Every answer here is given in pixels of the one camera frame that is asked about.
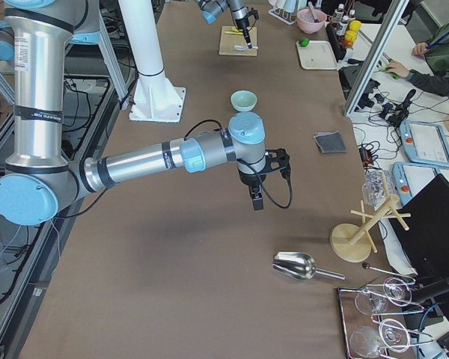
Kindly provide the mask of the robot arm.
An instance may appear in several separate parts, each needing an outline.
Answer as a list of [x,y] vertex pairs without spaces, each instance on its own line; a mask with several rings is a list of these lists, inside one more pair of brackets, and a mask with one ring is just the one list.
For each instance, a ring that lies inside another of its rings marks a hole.
[[265,146],[262,118],[239,111],[228,126],[199,135],[164,141],[114,156],[89,150],[67,158],[62,151],[66,48],[96,45],[117,91],[119,103],[133,101],[131,120],[178,123],[186,89],[165,74],[149,1],[119,4],[137,83],[122,76],[98,1],[7,1],[4,18],[14,38],[14,150],[0,178],[0,215],[34,226],[52,220],[90,194],[102,195],[116,185],[177,168],[190,173],[234,162],[256,210],[267,196],[265,178],[274,172],[288,180],[290,157]]
[[259,14],[257,10],[245,6],[245,2],[242,0],[197,0],[195,3],[208,24],[214,23],[222,13],[229,10],[235,27],[244,37],[246,46],[249,49],[254,48],[250,36],[249,18],[253,17],[254,20],[258,20]]

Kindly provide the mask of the person's left hand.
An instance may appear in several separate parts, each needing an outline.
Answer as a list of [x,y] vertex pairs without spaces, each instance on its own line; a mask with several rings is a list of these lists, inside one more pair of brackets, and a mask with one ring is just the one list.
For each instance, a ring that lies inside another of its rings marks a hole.
[[410,70],[407,69],[399,61],[390,61],[385,69],[387,72],[393,73],[394,75],[402,79],[406,79],[410,74]]

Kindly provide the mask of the person's right hand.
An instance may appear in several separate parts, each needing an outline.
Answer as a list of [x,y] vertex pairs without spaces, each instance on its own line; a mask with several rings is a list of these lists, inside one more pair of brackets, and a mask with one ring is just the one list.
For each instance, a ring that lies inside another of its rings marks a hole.
[[424,57],[431,49],[431,45],[421,42],[415,45],[412,49],[412,55],[416,57]]

